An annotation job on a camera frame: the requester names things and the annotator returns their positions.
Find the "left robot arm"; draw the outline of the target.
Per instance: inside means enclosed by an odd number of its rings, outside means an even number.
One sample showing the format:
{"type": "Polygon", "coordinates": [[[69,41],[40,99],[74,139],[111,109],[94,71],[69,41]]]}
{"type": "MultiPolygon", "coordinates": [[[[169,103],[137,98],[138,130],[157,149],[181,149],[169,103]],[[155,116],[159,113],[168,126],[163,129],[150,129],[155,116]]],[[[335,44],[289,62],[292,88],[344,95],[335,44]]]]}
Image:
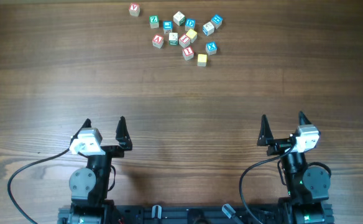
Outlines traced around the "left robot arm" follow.
{"type": "Polygon", "coordinates": [[[109,183],[110,174],[115,172],[113,158],[123,158],[132,150],[132,141],[127,130],[125,117],[120,117],[116,128],[117,145],[102,146],[103,137],[87,119],[80,130],[71,138],[70,151],[87,158],[87,165],[80,168],[69,179],[71,190],[70,208],[58,211],[58,223],[124,223],[124,217],[108,192],[114,184],[109,183]]]}

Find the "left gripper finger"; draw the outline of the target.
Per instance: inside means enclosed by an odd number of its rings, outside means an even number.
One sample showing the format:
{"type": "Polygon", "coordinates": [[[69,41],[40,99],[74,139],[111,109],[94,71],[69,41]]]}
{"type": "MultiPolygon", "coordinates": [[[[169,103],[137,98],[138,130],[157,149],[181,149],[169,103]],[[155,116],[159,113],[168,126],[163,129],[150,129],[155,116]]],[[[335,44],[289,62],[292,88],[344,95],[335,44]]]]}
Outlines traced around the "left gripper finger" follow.
{"type": "Polygon", "coordinates": [[[116,129],[116,140],[123,150],[132,150],[132,141],[127,130],[126,119],[121,116],[116,129]]]}
{"type": "Polygon", "coordinates": [[[71,137],[72,139],[76,139],[78,137],[78,134],[83,128],[90,128],[91,127],[91,120],[87,118],[85,122],[82,124],[81,128],[71,137]]]}

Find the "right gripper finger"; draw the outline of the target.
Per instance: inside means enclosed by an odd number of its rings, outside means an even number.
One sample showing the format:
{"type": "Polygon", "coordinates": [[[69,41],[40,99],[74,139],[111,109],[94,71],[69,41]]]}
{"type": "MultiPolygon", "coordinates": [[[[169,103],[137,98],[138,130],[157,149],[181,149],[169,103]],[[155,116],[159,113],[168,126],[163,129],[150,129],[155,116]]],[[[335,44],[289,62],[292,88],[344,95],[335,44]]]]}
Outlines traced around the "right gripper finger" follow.
{"type": "Polygon", "coordinates": [[[300,111],[298,114],[299,125],[311,125],[311,121],[306,117],[304,112],[300,111]]]}
{"type": "Polygon", "coordinates": [[[265,114],[261,117],[261,125],[259,131],[259,137],[257,140],[257,146],[269,146],[273,144],[273,135],[271,132],[271,128],[269,126],[269,122],[267,116],[265,114]]]}

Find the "red A letter block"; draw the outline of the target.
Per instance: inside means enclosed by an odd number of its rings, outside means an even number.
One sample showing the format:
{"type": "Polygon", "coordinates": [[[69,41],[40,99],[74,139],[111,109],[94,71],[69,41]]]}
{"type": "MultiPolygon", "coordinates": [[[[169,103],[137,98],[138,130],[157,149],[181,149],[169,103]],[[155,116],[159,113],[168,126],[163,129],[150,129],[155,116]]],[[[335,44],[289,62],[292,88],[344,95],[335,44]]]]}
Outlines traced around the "red A letter block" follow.
{"type": "Polygon", "coordinates": [[[161,35],[154,35],[154,38],[152,39],[152,44],[154,47],[161,49],[162,45],[164,43],[164,38],[161,35]]]}

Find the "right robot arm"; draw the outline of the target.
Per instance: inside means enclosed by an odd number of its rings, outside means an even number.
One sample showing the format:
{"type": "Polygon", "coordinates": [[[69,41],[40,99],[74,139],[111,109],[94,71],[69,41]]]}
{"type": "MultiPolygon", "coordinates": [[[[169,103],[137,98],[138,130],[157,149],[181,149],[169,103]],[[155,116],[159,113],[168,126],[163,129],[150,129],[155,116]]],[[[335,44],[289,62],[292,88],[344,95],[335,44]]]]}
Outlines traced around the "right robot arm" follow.
{"type": "Polygon", "coordinates": [[[267,146],[268,156],[278,156],[278,171],[288,197],[280,198],[278,205],[284,223],[334,223],[329,199],[331,170],[321,162],[308,163],[305,153],[314,149],[321,135],[303,112],[298,115],[299,125],[287,138],[275,139],[266,115],[262,115],[257,141],[267,146]]]}

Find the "yellow S letter block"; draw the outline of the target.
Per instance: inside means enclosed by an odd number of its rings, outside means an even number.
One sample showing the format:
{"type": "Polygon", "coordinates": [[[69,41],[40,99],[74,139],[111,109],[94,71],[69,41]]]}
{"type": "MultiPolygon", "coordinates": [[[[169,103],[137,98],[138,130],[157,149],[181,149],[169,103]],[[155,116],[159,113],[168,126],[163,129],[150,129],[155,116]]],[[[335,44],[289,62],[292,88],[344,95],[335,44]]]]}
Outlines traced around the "yellow S letter block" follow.
{"type": "Polygon", "coordinates": [[[208,61],[208,56],[206,54],[198,54],[197,66],[205,67],[208,61]]]}

